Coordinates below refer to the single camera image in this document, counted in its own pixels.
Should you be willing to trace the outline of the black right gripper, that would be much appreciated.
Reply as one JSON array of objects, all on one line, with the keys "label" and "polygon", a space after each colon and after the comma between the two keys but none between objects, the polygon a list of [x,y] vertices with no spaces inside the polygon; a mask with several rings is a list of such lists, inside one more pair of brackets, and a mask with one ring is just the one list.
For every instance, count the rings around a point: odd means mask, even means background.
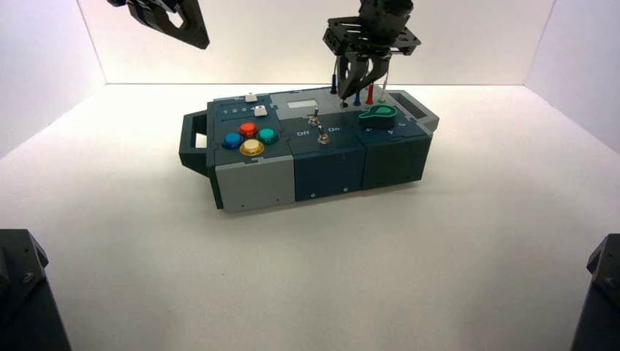
[{"label": "black right gripper", "polygon": [[[356,16],[328,19],[323,42],[338,56],[339,97],[350,97],[386,75],[391,60],[388,54],[412,55],[420,45],[407,28],[413,9],[410,0],[367,0],[360,3]],[[370,72],[368,55],[372,55]]]}]

